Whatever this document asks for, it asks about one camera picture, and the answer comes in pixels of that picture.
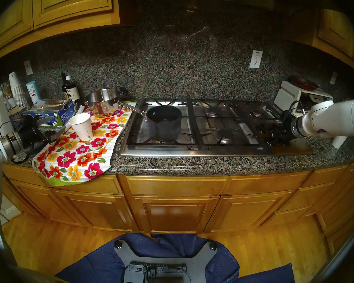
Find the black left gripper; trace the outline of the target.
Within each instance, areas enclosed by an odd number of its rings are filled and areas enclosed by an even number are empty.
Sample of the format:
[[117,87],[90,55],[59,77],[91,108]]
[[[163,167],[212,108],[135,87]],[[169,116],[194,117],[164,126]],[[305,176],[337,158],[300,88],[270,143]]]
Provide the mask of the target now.
[[21,151],[30,152],[33,150],[43,148],[47,144],[51,144],[64,135],[66,126],[54,130],[47,130],[41,132],[39,126],[55,126],[57,124],[57,117],[53,116],[31,116],[22,114],[18,118],[18,135],[21,141]]

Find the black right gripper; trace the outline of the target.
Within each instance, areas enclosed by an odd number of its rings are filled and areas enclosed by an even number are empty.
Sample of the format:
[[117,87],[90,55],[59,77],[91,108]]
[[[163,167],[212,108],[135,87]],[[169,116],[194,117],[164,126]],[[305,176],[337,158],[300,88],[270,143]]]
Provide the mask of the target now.
[[290,140],[297,138],[292,132],[292,123],[296,119],[295,116],[283,116],[280,127],[269,130],[269,137],[276,137],[279,144],[290,146]]

